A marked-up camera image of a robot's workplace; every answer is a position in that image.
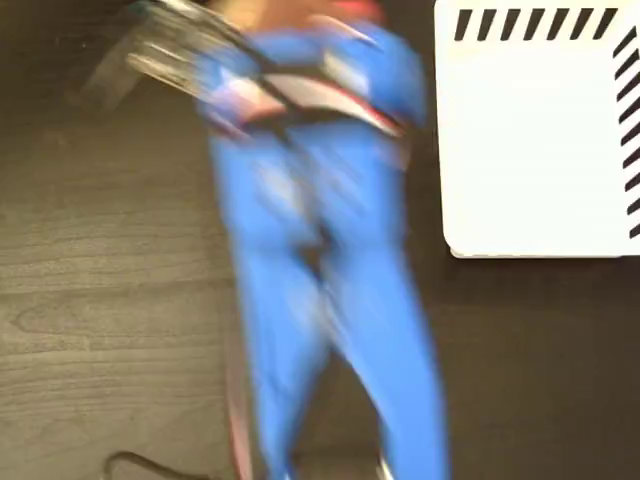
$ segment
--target superhero figure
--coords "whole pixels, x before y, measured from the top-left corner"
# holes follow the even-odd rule
[[[333,347],[379,413],[391,475],[446,480],[443,395],[402,252],[398,138],[403,122],[425,122],[422,69],[402,40],[373,21],[370,4],[349,5],[359,9],[358,20],[318,15],[315,27],[254,35],[253,45],[279,72],[261,71],[231,47],[201,64],[200,107],[219,133],[211,150],[245,317],[261,449],[270,479],[293,478],[288,453]],[[296,105],[335,115],[280,123],[285,140],[258,121],[290,113],[261,88],[260,76]],[[322,232],[332,244],[318,276],[298,249],[317,246]]]

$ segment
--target black cable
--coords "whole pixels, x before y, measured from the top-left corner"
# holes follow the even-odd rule
[[[113,469],[118,462],[127,462],[137,465],[140,468],[149,470],[161,477],[170,480],[218,480],[209,475],[197,475],[192,473],[179,472],[165,465],[161,465],[153,460],[138,455],[137,453],[121,450],[109,455],[102,464],[102,474],[100,480],[112,480]]]

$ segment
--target blue pants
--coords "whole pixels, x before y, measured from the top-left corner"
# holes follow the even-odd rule
[[[270,479],[291,475],[288,453],[309,391],[335,346],[379,413],[395,480],[446,480],[444,401],[402,253],[393,145],[349,121],[290,133],[310,159],[299,170],[291,167],[294,154],[268,133],[250,144],[212,143]],[[306,183],[292,182],[292,173]],[[301,190],[314,192],[315,215],[337,243],[324,259],[322,285],[294,251],[318,241]]]

